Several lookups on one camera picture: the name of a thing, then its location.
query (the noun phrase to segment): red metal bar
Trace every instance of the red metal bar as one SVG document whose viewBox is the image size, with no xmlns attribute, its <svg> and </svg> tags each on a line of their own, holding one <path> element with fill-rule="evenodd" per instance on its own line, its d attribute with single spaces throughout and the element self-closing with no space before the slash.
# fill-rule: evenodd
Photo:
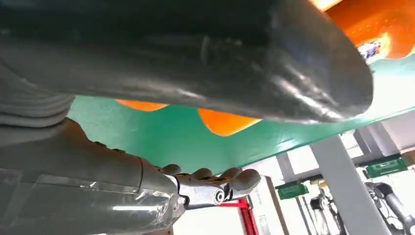
<svg viewBox="0 0 415 235">
<path fill-rule="evenodd" d="M 239 200 L 240 204 L 248 204 L 248 201 L 243 198 Z M 240 208 L 242 220 L 244 221 L 246 235 L 259 235 L 258 227 L 255 223 L 254 213 L 249 208 Z"/>
<path fill-rule="evenodd" d="M 247 203 L 222 203 L 220 207 L 239 207 L 239 208 L 249 208 Z"/>
</svg>

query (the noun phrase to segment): gray robotic arm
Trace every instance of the gray robotic arm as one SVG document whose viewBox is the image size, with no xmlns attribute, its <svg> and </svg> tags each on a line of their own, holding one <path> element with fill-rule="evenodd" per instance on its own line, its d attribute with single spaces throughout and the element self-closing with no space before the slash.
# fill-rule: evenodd
<svg viewBox="0 0 415 235">
<path fill-rule="evenodd" d="M 2 126 L 0 234 L 141 234 L 169 228 L 185 210 L 247 195 L 260 177 L 237 169 L 178 174 L 88 140 L 74 121 Z"/>
</svg>

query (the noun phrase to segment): white pillar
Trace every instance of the white pillar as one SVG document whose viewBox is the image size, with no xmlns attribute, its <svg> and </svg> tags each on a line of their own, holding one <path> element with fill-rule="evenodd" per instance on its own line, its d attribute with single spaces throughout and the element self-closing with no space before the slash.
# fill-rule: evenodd
<svg viewBox="0 0 415 235">
<path fill-rule="evenodd" d="M 350 235 L 390 235 L 340 137 L 310 145 Z"/>
</svg>

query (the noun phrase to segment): sticker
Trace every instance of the sticker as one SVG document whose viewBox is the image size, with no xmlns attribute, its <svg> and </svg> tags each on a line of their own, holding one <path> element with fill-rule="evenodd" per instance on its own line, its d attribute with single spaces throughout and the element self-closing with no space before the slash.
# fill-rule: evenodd
<svg viewBox="0 0 415 235">
<path fill-rule="evenodd" d="M 364 59 L 369 60 L 370 58 L 380 54 L 381 46 L 381 42 L 379 40 L 375 40 L 369 43 L 365 43 L 357 49 Z"/>
</svg>

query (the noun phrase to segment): green exit sign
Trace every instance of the green exit sign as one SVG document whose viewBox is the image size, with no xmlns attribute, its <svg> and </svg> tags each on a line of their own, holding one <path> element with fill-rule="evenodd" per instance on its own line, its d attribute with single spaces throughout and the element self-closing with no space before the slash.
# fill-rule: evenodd
<svg viewBox="0 0 415 235">
<path fill-rule="evenodd" d="M 278 189 L 278 195 L 281 200 L 298 197 L 308 193 L 308 188 L 303 184 L 287 186 Z"/>
<path fill-rule="evenodd" d="M 384 163 L 370 165 L 366 169 L 369 178 L 375 178 L 382 175 L 389 175 L 404 170 L 408 170 L 408 167 L 401 158 Z"/>
</svg>

